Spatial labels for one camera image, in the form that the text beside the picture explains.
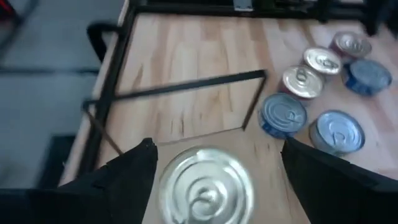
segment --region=wooden table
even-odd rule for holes
[[[141,14],[118,92],[265,68],[269,78],[261,102],[276,92],[282,72],[300,61],[305,48],[328,46],[339,30],[362,33],[357,22],[321,25],[317,21]],[[328,109],[351,114],[362,125],[366,143],[362,150],[344,159],[380,174],[396,174],[398,46],[384,29],[370,41],[373,52],[369,58],[391,71],[392,86],[374,98],[364,98],[347,90],[336,78],[307,108],[308,122]],[[101,89],[112,51],[107,53],[95,96]],[[256,113],[245,131],[235,129],[244,118],[257,83],[258,80],[251,80],[113,105],[107,130],[122,149],[134,147],[144,137],[154,138],[158,145],[157,172],[143,223],[162,223],[157,193],[164,167],[178,153],[201,144],[225,149],[250,171],[256,188],[253,223],[309,223],[284,171],[280,157],[283,141],[259,127]],[[62,183],[75,176],[88,127],[85,118]],[[296,138],[311,144],[308,125]],[[98,165],[116,156],[103,142]]]

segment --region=silver can lid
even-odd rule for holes
[[[365,37],[350,31],[337,33],[335,43],[342,51],[356,58],[365,57],[372,51],[372,45]]]
[[[236,158],[214,147],[193,147],[165,168],[159,201],[169,224],[245,224],[253,211],[254,189]]]
[[[317,119],[317,129],[329,146],[342,153],[357,151],[365,143],[362,127],[342,111],[330,110],[321,114]]]
[[[392,82],[392,75],[383,65],[373,60],[357,60],[349,67],[360,83],[381,90]]]
[[[296,99],[276,93],[264,101],[262,115],[274,128],[285,133],[296,132],[307,122],[307,111]]]
[[[303,59],[315,71],[327,75],[337,75],[343,67],[340,57],[323,47],[308,48],[303,54]]]
[[[295,95],[302,98],[315,98],[323,90],[323,79],[311,68],[303,65],[289,67],[282,81]]]

